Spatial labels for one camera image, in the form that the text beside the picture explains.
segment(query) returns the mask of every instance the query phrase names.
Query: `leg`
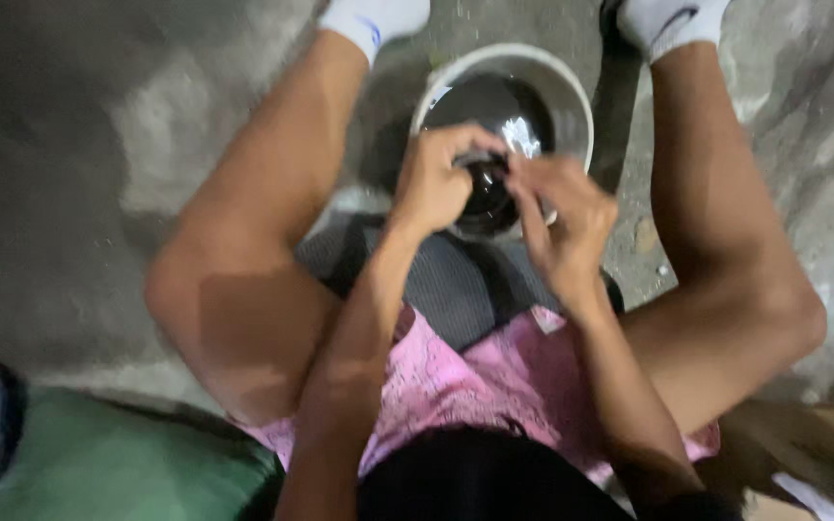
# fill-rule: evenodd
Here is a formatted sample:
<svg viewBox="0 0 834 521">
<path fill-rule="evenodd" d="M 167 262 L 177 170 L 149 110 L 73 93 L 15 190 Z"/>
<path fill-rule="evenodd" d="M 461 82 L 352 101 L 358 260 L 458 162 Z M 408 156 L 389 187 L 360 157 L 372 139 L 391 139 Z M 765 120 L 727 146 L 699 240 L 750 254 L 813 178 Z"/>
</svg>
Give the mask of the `leg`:
<svg viewBox="0 0 834 521">
<path fill-rule="evenodd" d="M 715 46 L 678 47 L 652 73 L 653 212 L 680 286 L 623 325 L 691 431 L 819 347 L 826 312 L 754 166 Z"/>
<path fill-rule="evenodd" d="M 182 211 L 146 281 L 150 313 L 236 419 L 290 415 L 338 299 L 293 248 L 330 195 L 366 56 L 321 31 Z"/>
</svg>

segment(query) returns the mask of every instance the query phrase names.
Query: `sock logo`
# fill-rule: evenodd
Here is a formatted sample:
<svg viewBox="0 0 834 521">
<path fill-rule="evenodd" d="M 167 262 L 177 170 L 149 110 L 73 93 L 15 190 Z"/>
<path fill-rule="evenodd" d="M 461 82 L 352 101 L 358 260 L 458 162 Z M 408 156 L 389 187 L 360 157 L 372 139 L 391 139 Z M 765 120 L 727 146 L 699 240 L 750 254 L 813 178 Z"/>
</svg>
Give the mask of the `sock logo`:
<svg viewBox="0 0 834 521">
<path fill-rule="evenodd" d="M 378 26 L 375 25 L 375 22 L 371 21 L 368 18 L 357 16 L 356 19 L 362 23 L 362 25 L 368 27 L 372 31 L 372 43 L 375 44 L 375 47 L 382 46 L 382 32 L 378 30 Z"/>
<path fill-rule="evenodd" d="M 666 29 L 671 27 L 676 21 L 681 18 L 688 17 L 685 22 L 689 22 L 690 20 L 694 19 L 697 16 L 697 13 L 701 12 L 701 8 L 698 6 L 684 6 L 678 9 L 678 12 L 668 18 L 668 21 L 665 22 L 665 26 L 662 27 L 662 30 L 658 31 L 658 36 L 661 36 L 665 33 Z"/>
</svg>

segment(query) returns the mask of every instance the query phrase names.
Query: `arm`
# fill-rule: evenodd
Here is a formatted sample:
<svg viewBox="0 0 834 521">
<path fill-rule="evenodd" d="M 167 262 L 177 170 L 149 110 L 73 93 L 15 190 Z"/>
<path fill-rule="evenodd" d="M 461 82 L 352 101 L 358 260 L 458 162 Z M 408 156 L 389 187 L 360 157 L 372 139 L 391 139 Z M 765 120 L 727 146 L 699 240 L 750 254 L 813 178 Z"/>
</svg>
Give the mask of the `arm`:
<svg viewBox="0 0 834 521">
<path fill-rule="evenodd" d="M 385 235 L 307 378 L 276 519 L 356 519 L 357 471 L 381 407 L 408 271 L 423 238 L 465 207 L 472 179 L 453 169 L 452 160 L 472 148 L 502 151 L 504 145 L 476 125 L 425 133 L 411 143 Z"/>
<path fill-rule="evenodd" d="M 637 512 L 702 491 L 671 413 L 633 356 L 599 275 L 615 201 L 575 160 L 512 159 L 510 172 L 508 189 L 521 210 L 531 259 L 577 326 L 604 448 Z M 537 196 L 559 212 L 551 230 Z"/>
<path fill-rule="evenodd" d="M 377 419 L 404 284 L 422 236 L 389 224 L 315 362 L 277 519 L 356 518 L 357 470 Z"/>
</svg>

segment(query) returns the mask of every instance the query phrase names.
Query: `person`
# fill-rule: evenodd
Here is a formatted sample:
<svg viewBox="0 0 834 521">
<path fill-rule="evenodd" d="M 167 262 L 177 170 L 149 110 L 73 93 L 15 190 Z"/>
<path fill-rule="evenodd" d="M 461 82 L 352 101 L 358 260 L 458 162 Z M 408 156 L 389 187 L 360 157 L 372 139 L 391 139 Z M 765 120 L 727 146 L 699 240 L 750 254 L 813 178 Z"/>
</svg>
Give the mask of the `person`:
<svg viewBox="0 0 834 521">
<path fill-rule="evenodd" d="M 614 200 L 574 158 L 511 155 L 529 261 L 563 316 L 536 307 L 459 356 L 401 302 L 422 245 L 472 190 L 452 161 L 506 152 L 499 137 L 469 124 L 411 140 L 344 300 L 295 257 L 379 48 L 430 12 L 333 1 L 145 288 L 200 382 L 287 463 L 278 519 L 622 519 L 582 475 L 605 478 L 604 461 L 640 517 L 735 518 L 690 460 L 715 450 L 718 415 L 822 343 L 826 314 L 730 104 L 716 53 L 727 3 L 625 0 L 617 16 L 651 64 L 653 216 L 678 287 L 617 319 L 598 275 Z M 539 199 L 559 212 L 550 228 Z"/>
</svg>

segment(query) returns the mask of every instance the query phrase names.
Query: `white bucket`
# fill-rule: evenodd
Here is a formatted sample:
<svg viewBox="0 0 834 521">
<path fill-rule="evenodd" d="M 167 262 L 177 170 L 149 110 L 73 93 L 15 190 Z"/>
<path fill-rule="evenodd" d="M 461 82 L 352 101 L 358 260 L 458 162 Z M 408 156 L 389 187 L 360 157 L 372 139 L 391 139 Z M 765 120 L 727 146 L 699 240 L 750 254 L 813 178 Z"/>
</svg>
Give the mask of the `white bucket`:
<svg viewBox="0 0 834 521">
<path fill-rule="evenodd" d="M 470 77 L 494 74 L 524 82 L 537 91 L 550 114 L 557 154 L 581 160 L 585 172 L 594 150 L 594 118 L 581 82 L 557 56 L 523 43 L 499 43 L 471 52 L 435 70 L 411 120 L 411 136 L 423 130 L 423 121 L 439 93 Z M 548 222 L 555 212 L 546 211 Z M 493 240 L 513 239 L 522 235 L 519 222 Z"/>
</svg>

